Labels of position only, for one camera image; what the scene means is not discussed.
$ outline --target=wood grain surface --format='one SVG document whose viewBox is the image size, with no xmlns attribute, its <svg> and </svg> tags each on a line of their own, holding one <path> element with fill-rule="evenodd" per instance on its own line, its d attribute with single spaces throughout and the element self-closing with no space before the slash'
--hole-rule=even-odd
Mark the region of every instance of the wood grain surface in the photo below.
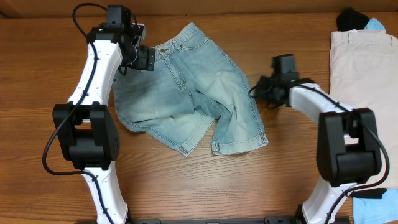
<svg viewBox="0 0 398 224">
<path fill-rule="evenodd" d="M 84 0 L 0 0 L 0 11 L 11 18 L 70 17 L 75 6 Z M 121 4 L 136 15 L 210 15 L 244 13 L 341 12 L 353 7 L 359 12 L 392 12 L 396 0 L 91 0 L 102 6 Z M 78 16 L 105 16 L 102 9 L 83 7 Z"/>
<path fill-rule="evenodd" d="M 270 74 L 271 57 L 293 53 L 302 77 L 329 89 L 330 32 L 337 14 L 253 14 L 139 17 L 144 44 L 155 46 L 195 22 L 246 73 L 251 85 Z M 398 36 L 397 13 L 369 13 Z M 85 30 L 103 17 L 79 19 Z M 73 223 L 95 209 L 80 176 L 56 177 L 42 167 L 54 131 L 52 109 L 72 94 L 86 60 L 86 42 L 72 19 L 0 19 L 0 223 Z M 317 127 L 291 108 L 258 102 L 269 145 L 250 153 L 214 156 L 213 127 L 185 158 L 148 134 L 128 131 L 110 110 L 121 137 L 116 165 L 133 218 L 164 220 L 262 218 L 293 215 L 318 178 Z M 54 170 L 72 170 L 58 141 Z M 340 210 L 351 215 L 351 200 Z"/>
</svg>

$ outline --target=jeans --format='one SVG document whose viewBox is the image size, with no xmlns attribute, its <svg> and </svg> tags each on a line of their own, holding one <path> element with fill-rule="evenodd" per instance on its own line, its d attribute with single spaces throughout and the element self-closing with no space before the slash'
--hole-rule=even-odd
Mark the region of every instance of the jeans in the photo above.
<svg viewBox="0 0 398 224">
<path fill-rule="evenodd" d="M 156 46 L 153 72 L 114 79 L 118 118 L 188 156 L 218 119 L 211 149 L 237 154 L 268 144 L 245 74 L 194 23 Z"/>
</svg>

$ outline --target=belt loop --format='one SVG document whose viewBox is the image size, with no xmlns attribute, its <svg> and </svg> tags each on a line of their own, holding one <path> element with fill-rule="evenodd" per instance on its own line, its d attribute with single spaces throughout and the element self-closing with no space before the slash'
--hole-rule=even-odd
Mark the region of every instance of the belt loop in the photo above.
<svg viewBox="0 0 398 224">
<path fill-rule="evenodd" d="M 174 45 L 175 48 L 177 48 L 177 50 L 182 49 L 182 44 L 179 44 L 177 40 L 172 40 L 172 44 Z"/>
<path fill-rule="evenodd" d="M 352 33 L 348 32 L 348 44 L 353 44 L 353 35 Z"/>
<path fill-rule="evenodd" d="M 391 38 L 391 47 L 397 47 L 398 40 L 393 35 L 390 35 L 390 38 Z"/>
</svg>

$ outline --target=beige pants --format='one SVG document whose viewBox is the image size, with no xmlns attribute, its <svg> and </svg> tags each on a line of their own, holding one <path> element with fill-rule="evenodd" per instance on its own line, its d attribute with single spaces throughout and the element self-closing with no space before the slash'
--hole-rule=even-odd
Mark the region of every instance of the beige pants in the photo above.
<svg viewBox="0 0 398 224">
<path fill-rule="evenodd" d="M 372 109 L 391 164 L 379 187 L 398 188 L 398 40 L 384 30 L 332 32 L 330 95 L 351 106 Z M 368 180 L 373 183 L 384 173 Z"/>
</svg>

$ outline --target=black bracket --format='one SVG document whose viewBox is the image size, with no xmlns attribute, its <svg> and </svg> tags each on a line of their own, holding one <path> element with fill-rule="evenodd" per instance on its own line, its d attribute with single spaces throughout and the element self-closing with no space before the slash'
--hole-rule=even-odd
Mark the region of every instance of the black bracket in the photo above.
<svg viewBox="0 0 398 224">
<path fill-rule="evenodd" d="M 304 218 L 302 205 L 296 209 L 295 215 L 266 216 L 264 224 L 307 224 Z M 333 224 L 351 224 L 349 217 L 335 217 Z"/>
<path fill-rule="evenodd" d="M 73 103 L 57 104 L 53 109 L 55 128 L 73 109 Z M 90 120 L 91 129 L 77 129 L 83 120 Z M 72 161 L 74 168 L 101 167 L 108 170 L 119 155 L 119 133 L 106 105 L 94 102 L 81 105 L 58 132 L 63 157 Z"/>
<path fill-rule="evenodd" d="M 315 83 L 309 78 L 300 79 L 296 71 L 294 55 L 280 55 L 272 58 L 274 72 L 271 77 L 262 75 L 257 82 L 254 96 L 276 105 L 290 106 L 290 89 L 298 84 Z"/>
<path fill-rule="evenodd" d="M 369 108 L 353 109 L 352 113 L 377 135 L 376 119 Z M 345 134 L 357 138 L 358 143 L 346 145 Z M 349 113 L 320 113 L 317 166 L 332 187 L 363 184 L 381 170 L 380 147 Z"/>
<path fill-rule="evenodd" d="M 162 221 L 153 220 L 133 220 L 131 224 L 264 224 L 264 219 L 229 219 L 229 220 L 177 220 Z"/>
<path fill-rule="evenodd" d="M 131 11 L 124 6 L 108 6 L 106 22 L 91 28 L 87 35 L 87 42 L 95 40 L 110 40 L 118 43 L 122 52 L 121 67 L 136 70 L 153 71 L 156 50 L 141 45 L 144 26 L 131 24 Z"/>
</svg>

